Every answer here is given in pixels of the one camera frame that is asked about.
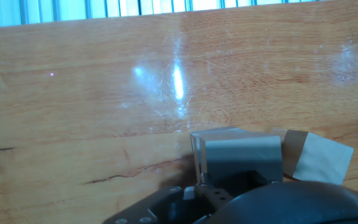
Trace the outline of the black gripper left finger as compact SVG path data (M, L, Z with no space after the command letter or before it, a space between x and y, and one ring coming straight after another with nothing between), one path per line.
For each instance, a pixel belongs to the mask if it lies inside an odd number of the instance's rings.
M103 224L198 224L208 220L233 199L224 189L196 184L185 189L160 189Z

